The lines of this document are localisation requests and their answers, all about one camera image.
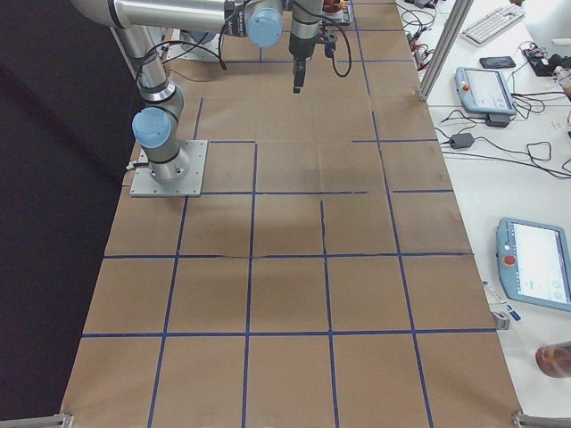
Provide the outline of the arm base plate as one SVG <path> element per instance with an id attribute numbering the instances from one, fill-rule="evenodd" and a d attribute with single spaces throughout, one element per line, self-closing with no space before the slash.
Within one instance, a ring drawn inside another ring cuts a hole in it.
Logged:
<path id="1" fill-rule="evenodd" d="M 207 140 L 177 140 L 178 157 L 166 164 L 152 163 L 141 150 L 129 194 L 133 197 L 201 195 L 208 151 Z"/>
<path id="2" fill-rule="evenodd" d="M 219 54 L 219 34 L 213 32 L 174 29 L 166 59 L 183 59 L 199 62 L 215 62 Z"/>

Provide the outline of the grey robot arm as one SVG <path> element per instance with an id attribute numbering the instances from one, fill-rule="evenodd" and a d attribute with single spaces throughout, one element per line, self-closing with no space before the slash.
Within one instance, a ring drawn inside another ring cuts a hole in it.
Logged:
<path id="1" fill-rule="evenodd" d="M 133 133 L 147 157 L 149 177 L 161 185 L 181 181 L 191 158 L 175 139 L 183 92 L 166 73 L 149 33 L 151 27 L 186 32 L 188 36 L 180 43 L 191 48 L 202 47 L 210 36 L 248 37 L 265 48 L 280 39 L 283 13 L 290 12 L 295 93 L 303 88 L 306 61 L 316 45 L 325 47 L 327 58 L 335 55 L 337 38 L 326 28 L 321 1 L 76 1 L 73 5 L 116 33 L 145 102 L 133 118 Z"/>

